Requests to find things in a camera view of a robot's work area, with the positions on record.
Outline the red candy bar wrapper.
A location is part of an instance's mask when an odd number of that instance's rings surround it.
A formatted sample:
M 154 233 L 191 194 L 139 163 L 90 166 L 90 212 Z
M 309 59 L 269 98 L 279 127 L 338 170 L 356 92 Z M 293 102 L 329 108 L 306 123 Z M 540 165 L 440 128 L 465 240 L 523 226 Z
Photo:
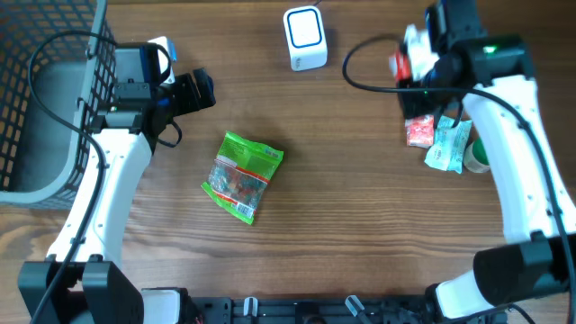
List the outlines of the red candy bar wrapper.
M 389 57 L 389 67 L 397 82 L 411 79 L 410 61 L 399 49 Z

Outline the teal wipes packet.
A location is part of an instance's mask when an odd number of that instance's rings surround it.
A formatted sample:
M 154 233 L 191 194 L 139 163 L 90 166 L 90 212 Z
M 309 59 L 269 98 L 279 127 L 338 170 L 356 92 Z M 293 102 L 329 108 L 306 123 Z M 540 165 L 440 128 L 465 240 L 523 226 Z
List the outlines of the teal wipes packet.
M 425 164 L 442 171 L 463 171 L 464 151 L 473 126 L 471 121 L 460 121 L 442 116 L 435 130 L 434 144 L 428 150 Z

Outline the green snack packet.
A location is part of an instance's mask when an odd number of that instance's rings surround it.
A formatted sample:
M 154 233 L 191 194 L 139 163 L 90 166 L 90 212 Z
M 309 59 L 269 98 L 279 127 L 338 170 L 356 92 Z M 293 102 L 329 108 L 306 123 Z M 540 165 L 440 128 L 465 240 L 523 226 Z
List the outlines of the green snack packet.
M 284 153 L 227 131 L 202 189 L 223 210 L 251 225 Z

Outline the green lid jar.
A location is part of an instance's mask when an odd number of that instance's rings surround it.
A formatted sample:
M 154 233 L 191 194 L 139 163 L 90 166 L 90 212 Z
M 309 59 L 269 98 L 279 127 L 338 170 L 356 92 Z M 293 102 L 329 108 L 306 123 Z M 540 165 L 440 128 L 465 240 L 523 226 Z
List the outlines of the green lid jar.
M 489 160 L 480 138 L 466 148 L 463 156 L 463 165 L 470 172 L 477 174 L 490 171 Z

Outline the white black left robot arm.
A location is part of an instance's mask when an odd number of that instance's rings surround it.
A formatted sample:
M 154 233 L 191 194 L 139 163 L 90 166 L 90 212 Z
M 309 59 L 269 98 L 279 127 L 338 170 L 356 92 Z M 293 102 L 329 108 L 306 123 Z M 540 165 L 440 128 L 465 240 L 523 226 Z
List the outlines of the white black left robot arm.
M 123 83 L 89 127 L 90 159 L 66 225 L 43 261 L 23 264 L 18 287 L 34 323 L 197 323 L 185 288 L 137 289 L 122 272 L 122 240 L 138 183 L 179 115 L 215 104 L 205 69 L 152 87 Z

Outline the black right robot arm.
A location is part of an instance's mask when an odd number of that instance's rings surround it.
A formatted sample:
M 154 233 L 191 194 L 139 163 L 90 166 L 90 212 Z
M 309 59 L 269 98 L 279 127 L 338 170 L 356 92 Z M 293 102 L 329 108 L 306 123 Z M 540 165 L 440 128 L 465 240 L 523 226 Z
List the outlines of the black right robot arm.
M 575 206 L 539 114 L 527 45 L 489 36 L 473 1 L 440 1 L 423 32 L 407 29 L 410 78 L 399 82 L 407 118 L 458 104 L 478 131 L 497 186 L 506 243 L 477 253 L 472 269 L 438 284 L 436 315 L 455 320 L 575 291 Z

